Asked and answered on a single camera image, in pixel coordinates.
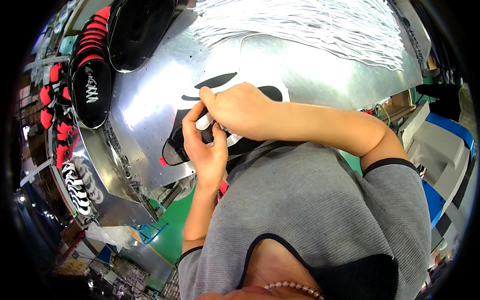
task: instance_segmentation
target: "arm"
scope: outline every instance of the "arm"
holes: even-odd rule
[[[362,170],[384,158],[408,160],[393,131],[363,112],[274,102],[247,83],[217,95],[204,87],[200,97],[215,120],[253,140],[308,141],[332,146],[359,156]]]
[[[202,102],[197,103],[182,120],[183,146],[195,167],[198,179],[183,228],[182,253],[205,243],[208,225],[217,203],[217,192],[227,165],[227,136],[218,123],[213,127],[213,146],[202,142],[200,131],[195,126],[203,108]]]

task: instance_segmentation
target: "gray shirt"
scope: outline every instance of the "gray shirt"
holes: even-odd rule
[[[350,291],[356,299],[414,299],[431,243],[421,180],[398,158],[364,173],[312,143],[250,153],[229,175],[204,246],[180,258],[182,300],[241,288],[251,251],[265,238],[289,249],[327,298]]]

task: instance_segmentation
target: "hand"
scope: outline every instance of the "hand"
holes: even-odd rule
[[[183,146],[197,172],[197,187],[218,191],[227,166],[227,135],[216,123],[212,130],[214,145],[208,146],[202,142],[195,121],[203,109],[204,104],[198,102],[183,118]]]
[[[231,132],[256,141],[276,139],[282,103],[271,100],[255,86],[237,84],[216,95],[202,87],[200,99],[212,117]]]

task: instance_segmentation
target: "bundle of white shoelaces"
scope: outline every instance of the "bundle of white shoelaces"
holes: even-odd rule
[[[263,34],[402,70],[400,30],[383,0],[198,0],[192,10],[200,16],[195,38],[206,47]]]

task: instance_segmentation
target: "pearl necklace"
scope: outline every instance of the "pearl necklace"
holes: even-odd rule
[[[325,300],[325,297],[320,295],[319,292],[314,290],[313,288],[309,288],[308,286],[302,286],[300,283],[296,284],[295,282],[288,282],[284,281],[283,283],[280,281],[277,281],[276,283],[271,283],[267,286],[264,286],[264,289],[272,289],[272,288],[279,288],[279,287],[291,287],[291,288],[296,288],[296,289],[302,289],[309,294],[312,294],[315,298],[318,298],[318,300]]]

